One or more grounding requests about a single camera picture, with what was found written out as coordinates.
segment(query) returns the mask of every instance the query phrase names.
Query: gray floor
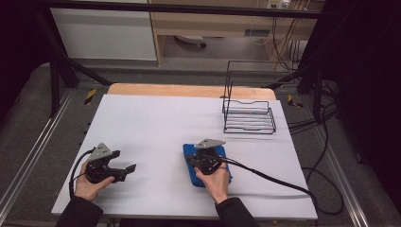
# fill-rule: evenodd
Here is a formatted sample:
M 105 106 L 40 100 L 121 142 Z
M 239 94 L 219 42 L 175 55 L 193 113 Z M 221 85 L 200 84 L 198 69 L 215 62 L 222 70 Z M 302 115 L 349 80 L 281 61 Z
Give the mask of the gray floor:
M 206 38 L 207 47 L 201 49 L 193 44 L 184 44 L 170 37 L 166 43 L 165 63 L 157 66 L 155 62 L 139 63 L 133 61 L 87 61 L 100 76 L 118 82 L 173 83 L 173 84 L 224 84 L 228 60 L 265 61 L 264 50 L 249 39 Z M 254 65 L 242 65 L 246 69 Z M 7 226 L 16 221 L 25 225 L 46 226 L 57 221 L 50 214 L 67 173 L 89 129 L 89 123 L 107 87 L 100 86 L 91 79 L 78 74 L 81 84 L 73 90 L 72 99 L 62 119 L 51 135 L 37 164 L 27 179 L 6 218 Z M 288 105 L 288 94 L 297 102 L 311 98 L 298 96 L 296 84 L 286 85 L 276 91 L 282 101 L 288 122 L 310 118 L 306 108 Z M 91 88 L 97 88 L 90 105 L 83 102 Z M 26 84 L 19 101 L 9 110 L 0 128 L 0 195 L 4 195 L 34 146 L 50 114 L 50 85 L 48 68 L 37 69 Z M 357 200 L 371 226 L 401 226 L 401 216 L 381 187 L 369 166 L 357 162 L 352 143 L 348 141 L 341 120 L 332 118 L 327 122 L 329 142 L 352 185 Z M 313 166 L 322 152 L 320 137 L 314 129 L 293 135 L 294 146 L 301 166 Z M 330 179 L 333 175 L 325 160 L 318 169 Z M 317 195 L 319 205 L 324 210 L 339 207 L 339 197 L 333 188 L 318 175 L 313 175 L 309 188 Z M 353 226 L 348 210 L 337 216 L 319 213 L 321 226 Z M 263 226 L 272 226 L 263 221 Z M 281 220 L 278 226 L 307 226 L 312 222 Z

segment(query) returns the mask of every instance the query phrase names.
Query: floor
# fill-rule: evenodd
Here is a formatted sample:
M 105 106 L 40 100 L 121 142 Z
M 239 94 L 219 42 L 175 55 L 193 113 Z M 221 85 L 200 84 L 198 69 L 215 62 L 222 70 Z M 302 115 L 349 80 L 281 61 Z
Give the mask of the floor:
M 112 62 L 87 61 L 100 76 L 118 82 L 138 83 L 178 83 L 223 85 L 227 71 L 228 60 L 231 61 L 266 61 L 267 55 L 257 40 L 205 38 L 206 48 L 193 44 L 185 44 L 173 37 L 166 43 L 165 62 L 158 66 L 155 62 Z M 266 64 L 260 66 L 242 64 L 235 70 L 250 70 L 262 67 L 271 70 Z M 107 93 L 107 87 L 101 86 L 92 79 L 78 74 L 81 84 L 77 89 L 62 89 L 70 99 L 62 111 L 60 119 L 52 121 L 50 114 L 50 86 L 47 67 L 38 68 L 31 75 L 19 100 L 9 110 L 0 128 L 0 215 L 4 218 L 3 226 L 52 226 L 57 217 L 50 211 L 58 191 L 74 162 L 80 143 L 89 129 L 102 94 Z M 311 118 L 308 103 L 311 95 L 298 95 L 296 92 L 297 80 L 292 84 L 285 84 L 275 91 L 277 98 L 282 101 L 288 123 L 299 122 Z M 90 105 L 83 105 L 88 92 L 96 89 L 96 94 Z M 288 104 L 288 95 L 292 96 L 293 103 Z M 330 103 L 331 97 L 325 97 L 323 104 Z M 362 211 L 366 223 L 356 223 L 353 219 L 351 204 L 335 216 L 319 212 L 321 226 L 401 226 L 401 216 L 395 210 L 391 200 L 381 187 L 375 174 L 369 166 L 357 162 L 352 141 L 349 141 L 347 132 L 341 125 L 340 117 L 327 120 L 329 149 L 340 164 L 340 169 L 352 188 L 357 200 L 357 206 Z M 38 138 L 46 124 L 55 124 L 53 131 L 49 131 L 45 143 L 38 144 Z M 310 128 L 306 131 L 292 131 L 292 139 L 296 148 L 301 166 L 313 166 L 323 150 L 322 127 Z M 33 148 L 40 151 L 36 156 L 31 152 Z M 25 163 L 26 157 L 35 160 L 31 165 Z M 318 169 L 333 182 L 336 181 L 336 169 L 325 157 Z M 312 175 L 308 184 L 319 198 L 323 210 L 335 211 L 340 207 L 340 199 L 332 185 L 320 175 Z M 261 226 L 312 226 L 311 221 L 280 220 L 261 221 Z

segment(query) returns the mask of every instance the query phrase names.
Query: dish rack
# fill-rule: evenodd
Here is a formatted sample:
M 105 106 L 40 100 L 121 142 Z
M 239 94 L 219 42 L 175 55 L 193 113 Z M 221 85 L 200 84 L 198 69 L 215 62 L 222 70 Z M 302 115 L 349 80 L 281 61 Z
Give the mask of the dish rack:
M 250 77 L 235 78 L 235 74 L 254 74 L 266 73 L 266 71 L 243 71 L 232 70 L 233 63 L 284 63 L 272 61 L 229 61 L 224 88 L 222 112 L 224 114 L 224 133 L 253 133 L 253 134 L 273 134 L 276 132 L 274 116 L 269 102 L 266 100 L 238 100 L 232 99 L 233 88 L 237 85 L 247 84 L 248 86 L 264 87 L 268 82 L 265 79 L 256 81 Z M 289 72 L 278 72 L 281 76 L 288 76 Z

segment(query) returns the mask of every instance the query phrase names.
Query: white cabinet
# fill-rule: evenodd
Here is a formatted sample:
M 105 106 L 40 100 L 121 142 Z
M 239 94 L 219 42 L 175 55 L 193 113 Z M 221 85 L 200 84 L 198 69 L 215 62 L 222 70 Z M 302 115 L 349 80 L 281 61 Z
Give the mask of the white cabinet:
M 71 58 L 156 61 L 148 12 L 52 9 L 52 13 Z

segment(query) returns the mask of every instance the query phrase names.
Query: wooden edge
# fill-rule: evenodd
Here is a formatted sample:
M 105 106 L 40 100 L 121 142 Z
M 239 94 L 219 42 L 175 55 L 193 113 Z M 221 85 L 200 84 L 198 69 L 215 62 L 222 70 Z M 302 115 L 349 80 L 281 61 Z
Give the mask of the wooden edge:
M 108 95 L 223 97 L 224 86 L 115 83 Z M 235 87 L 232 98 L 275 100 L 272 89 Z

